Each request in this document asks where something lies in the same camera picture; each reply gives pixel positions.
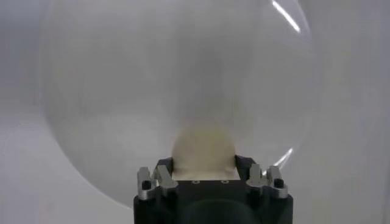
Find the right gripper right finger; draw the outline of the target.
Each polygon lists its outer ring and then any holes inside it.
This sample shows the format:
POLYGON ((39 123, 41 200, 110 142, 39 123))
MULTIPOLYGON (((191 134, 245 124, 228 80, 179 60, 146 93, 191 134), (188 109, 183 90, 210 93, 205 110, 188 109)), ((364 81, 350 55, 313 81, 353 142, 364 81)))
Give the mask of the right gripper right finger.
POLYGON ((269 166, 264 174, 252 158, 240 155, 235 155, 235 166, 240 180, 245 182, 250 191, 257 191, 260 195, 268 194, 278 200, 288 198, 288 187, 278 166, 269 166))

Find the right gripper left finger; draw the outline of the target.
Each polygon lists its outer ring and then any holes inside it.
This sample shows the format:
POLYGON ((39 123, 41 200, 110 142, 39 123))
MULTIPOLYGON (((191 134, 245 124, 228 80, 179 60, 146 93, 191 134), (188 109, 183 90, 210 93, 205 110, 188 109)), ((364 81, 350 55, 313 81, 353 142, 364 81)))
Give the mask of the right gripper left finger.
POLYGON ((179 183, 172 178, 174 168, 173 158, 160 159, 153 173, 147 167, 140 167, 137 172, 138 198, 140 200, 153 200, 157 190, 164 197, 174 194, 179 183))

